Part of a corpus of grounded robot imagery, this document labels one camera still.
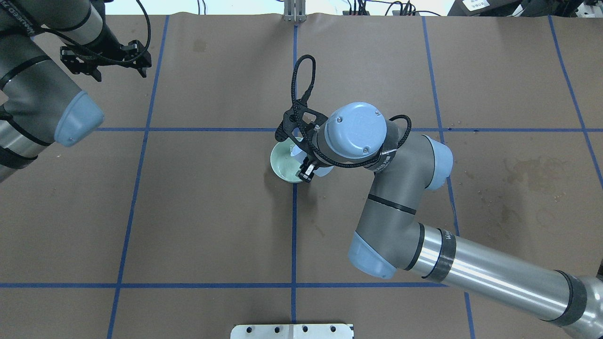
light blue joint cap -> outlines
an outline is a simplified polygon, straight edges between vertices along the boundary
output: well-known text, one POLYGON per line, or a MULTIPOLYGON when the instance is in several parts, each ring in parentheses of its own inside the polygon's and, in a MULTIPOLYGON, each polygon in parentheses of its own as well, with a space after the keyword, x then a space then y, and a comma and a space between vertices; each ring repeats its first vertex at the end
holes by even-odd
POLYGON ((385 141, 387 125, 373 105, 351 103, 336 110, 325 123, 327 145, 347 159, 362 159, 375 154, 385 141))
POLYGON ((429 142, 431 143, 431 147, 434 150, 434 176, 431 179, 431 183, 427 186, 426 189, 430 191, 435 191, 436 189, 442 187, 444 182, 446 182, 446 178, 450 176, 452 172, 452 165, 454 163, 454 158, 452 156, 452 151, 448 146, 437 142, 431 139, 429 136, 425 136, 429 142))
POLYGON ((63 112, 54 132, 54 140, 66 147, 73 146, 98 128, 104 120, 103 111, 82 90, 63 112))
POLYGON ((391 279, 396 268, 377 253, 358 233, 354 232, 354 238, 347 254, 352 265, 364 273, 381 279, 391 279))

metal bracket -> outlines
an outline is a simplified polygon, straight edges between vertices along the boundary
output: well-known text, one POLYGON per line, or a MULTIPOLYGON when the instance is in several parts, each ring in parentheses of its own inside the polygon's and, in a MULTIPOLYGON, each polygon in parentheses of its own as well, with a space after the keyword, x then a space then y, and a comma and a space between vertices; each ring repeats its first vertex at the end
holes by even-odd
POLYGON ((306 21, 306 0, 285 0, 284 20, 289 22, 306 21))
POLYGON ((230 339, 353 339, 351 324, 239 325, 230 339))

white metal plate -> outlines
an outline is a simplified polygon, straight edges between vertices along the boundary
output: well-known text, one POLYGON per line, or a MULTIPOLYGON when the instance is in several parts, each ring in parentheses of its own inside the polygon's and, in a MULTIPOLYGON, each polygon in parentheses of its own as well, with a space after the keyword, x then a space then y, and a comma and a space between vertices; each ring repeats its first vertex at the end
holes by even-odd
POLYGON ((230 339, 354 339, 354 325, 238 325, 230 339))

black tape band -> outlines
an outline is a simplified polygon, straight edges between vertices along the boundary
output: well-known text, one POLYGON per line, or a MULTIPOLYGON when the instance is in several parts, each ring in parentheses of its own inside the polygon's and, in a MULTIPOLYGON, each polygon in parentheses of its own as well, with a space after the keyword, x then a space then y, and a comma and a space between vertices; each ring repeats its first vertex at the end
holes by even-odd
POLYGON ((86 14, 86 17, 82 21, 80 21, 77 25, 67 27, 67 28, 61 28, 60 30, 56 30, 56 31, 69 32, 69 31, 77 30, 78 28, 82 27, 88 21, 88 19, 90 19, 90 15, 92 15, 92 4, 90 4, 90 7, 88 8, 88 14, 86 14))
POLYGON ((376 195, 373 195, 373 194, 369 194, 368 195, 368 199, 369 200, 373 200, 376 203, 384 204, 385 206, 389 206, 391 208, 395 208, 395 209, 400 210, 402 212, 406 212, 406 213, 409 213, 409 214, 412 214, 412 215, 417 214, 417 210, 416 209, 412 209, 410 207, 406 207, 404 205, 397 204, 397 203, 395 203, 393 201, 389 201, 387 199, 380 198, 380 197, 378 197, 376 195))
POLYGON ((0 165, 8 168, 20 170, 27 167, 27 165, 31 164, 36 159, 37 156, 34 158, 22 157, 8 148, 0 147, 0 165))
POLYGON ((418 224, 419 226, 419 236, 418 236, 418 245, 417 250, 415 251, 415 255, 412 257, 411 263, 406 266, 405 271, 412 270, 415 264, 418 261, 418 256, 421 255, 421 250, 423 249, 423 242, 425 241, 425 226, 422 223, 418 224))
POLYGON ((33 65, 35 65, 36 63, 40 63, 42 61, 46 61, 46 60, 50 60, 50 57, 46 54, 44 55, 40 55, 37 56, 35 58, 31 58, 23 63, 21 63, 19 66, 11 69, 8 73, 6 73, 1 79, 0 79, 0 90, 4 89, 4 86, 6 86, 6 84, 15 77, 15 75, 23 72, 24 70, 28 69, 29 67, 32 67, 33 65))
POLYGON ((566 310, 559 318, 545 321, 559 327, 564 327, 577 322, 584 315, 584 311, 586 310, 587 296, 586 287, 584 286, 584 283, 580 281, 580 279, 563 271, 558 272, 561 273, 564 278, 566 278, 567 285, 569 287, 569 301, 567 303, 566 310))
POLYGON ((448 276, 448 272, 452 268, 452 263, 456 256, 456 237, 454 234, 446 230, 438 229, 442 235, 442 248, 440 255, 435 262, 434 269, 429 272, 424 279, 429 279, 433 282, 442 282, 448 276))

silver arm segment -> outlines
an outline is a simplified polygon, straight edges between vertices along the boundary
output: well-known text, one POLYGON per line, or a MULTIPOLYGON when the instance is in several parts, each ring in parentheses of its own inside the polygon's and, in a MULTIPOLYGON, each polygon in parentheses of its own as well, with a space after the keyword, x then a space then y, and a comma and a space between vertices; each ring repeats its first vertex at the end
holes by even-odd
MULTIPOLYGON (((363 128, 362 121, 358 124, 346 128, 358 135, 363 128)), ((342 158, 342 152, 330 146, 339 144, 337 138, 319 131, 316 144, 338 161, 363 160, 342 158)), ((603 338, 599 279, 547 270, 415 221, 423 191, 439 188, 451 170, 452 153, 446 146, 410 133, 395 158, 375 174, 350 246, 352 264, 384 279, 398 268, 408 270, 525 311, 573 338, 603 338)))

